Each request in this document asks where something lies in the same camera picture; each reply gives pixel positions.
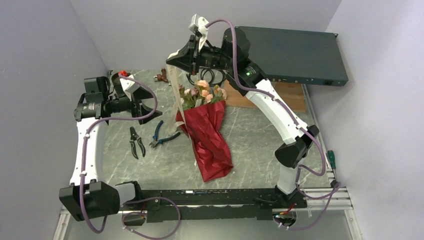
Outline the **red flower bouquet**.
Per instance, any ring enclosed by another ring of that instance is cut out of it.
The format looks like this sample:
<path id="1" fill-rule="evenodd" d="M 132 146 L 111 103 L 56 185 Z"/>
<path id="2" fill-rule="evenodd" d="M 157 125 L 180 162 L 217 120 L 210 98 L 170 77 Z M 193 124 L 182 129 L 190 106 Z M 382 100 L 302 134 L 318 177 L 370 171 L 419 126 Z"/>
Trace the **red flower bouquet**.
<path id="1" fill-rule="evenodd" d="M 233 168 L 230 148 L 220 129 L 226 111 L 227 93 L 197 80 L 193 87 L 178 86 L 175 120 L 191 139 L 195 162 L 203 182 L 225 177 Z"/>

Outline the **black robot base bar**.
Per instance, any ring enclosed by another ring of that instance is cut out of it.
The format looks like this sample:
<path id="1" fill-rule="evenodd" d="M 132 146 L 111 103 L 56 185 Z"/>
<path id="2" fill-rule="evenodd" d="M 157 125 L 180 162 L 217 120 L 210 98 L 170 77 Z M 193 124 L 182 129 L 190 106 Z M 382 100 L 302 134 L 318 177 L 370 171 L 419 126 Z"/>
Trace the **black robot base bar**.
<path id="1" fill-rule="evenodd" d="M 273 188 L 236 189 L 142 189 L 140 203 L 124 203 L 124 213 L 139 212 L 146 223 L 161 223 L 181 219 L 272 220 L 280 212 L 292 213 L 307 208 L 300 193 L 283 196 Z"/>

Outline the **beige ribbon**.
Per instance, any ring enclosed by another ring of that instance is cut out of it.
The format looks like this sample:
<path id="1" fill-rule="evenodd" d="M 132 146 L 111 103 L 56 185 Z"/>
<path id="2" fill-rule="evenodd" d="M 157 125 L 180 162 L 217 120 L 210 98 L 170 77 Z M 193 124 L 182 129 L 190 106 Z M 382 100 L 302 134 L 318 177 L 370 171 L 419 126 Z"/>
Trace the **beige ribbon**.
<path id="1" fill-rule="evenodd" d="M 181 125 L 186 125 L 186 118 L 185 118 L 185 114 L 183 110 L 183 104 L 180 98 L 180 83 L 178 78 L 179 76 L 178 70 L 175 66 L 172 66 L 169 63 L 166 64 L 166 68 L 167 68 L 167 76 L 168 76 L 167 78 L 169 80 L 171 90 L 172 90 L 171 99 L 173 100 L 172 109 L 170 113 L 168 114 L 169 120 L 167 121 L 166 133 L 168 135 L 171 135 L 177 132 L 178 128 Z M 176 120 L 177 113 L 180 113 L 182 117 L 181 121 Z"/>

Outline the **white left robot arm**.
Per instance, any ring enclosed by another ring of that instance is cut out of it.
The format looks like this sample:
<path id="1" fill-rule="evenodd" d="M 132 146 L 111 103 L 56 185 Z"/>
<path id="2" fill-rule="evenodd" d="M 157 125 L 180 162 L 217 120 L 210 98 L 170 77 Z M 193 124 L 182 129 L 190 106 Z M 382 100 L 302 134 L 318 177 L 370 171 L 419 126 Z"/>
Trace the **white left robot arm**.
<path id="1" fill-rule="evenodd" d="M 106 132 L 110 121 L 138 121 L 145 124 L 162 113 L 144 105 L 145 99 L 158 102 L 154 92 L 132 76 L 118 74 L 83 80 L 85 93 L 74 110 L 78 145 L 73 174 L 67 187 L 59 190 L 59 200 L 78 222 L 118 213 L 122 205 L 131 210 L 144 203 L 136 181 L 109 185 L 103 171 Z"/>

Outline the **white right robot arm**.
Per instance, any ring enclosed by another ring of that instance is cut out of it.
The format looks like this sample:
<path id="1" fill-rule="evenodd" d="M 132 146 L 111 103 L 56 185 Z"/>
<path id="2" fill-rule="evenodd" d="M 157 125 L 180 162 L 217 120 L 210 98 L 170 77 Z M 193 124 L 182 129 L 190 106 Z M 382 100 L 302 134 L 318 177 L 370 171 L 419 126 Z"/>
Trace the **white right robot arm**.
<path id="1" fill-rule="evenodd" d="M 229 84 L 268 118 L 283 141 L 274 152 L 280 163 L 275 200 L 280 207 L 289 207 L 298 193 L 299 166 L 319 133 L 318 127 L 308 126 L 279 97 L 263 70 L 249 59 L 251 43 L 239 27 L 234 33 L 229 28 L 224 32 L 221 47 L 201 47 L 200 35 L 199 31 L 191 35 L 182 49 L 169 55 L 166 63 L 191 75 L 200 67 L 226 71 Z"/>

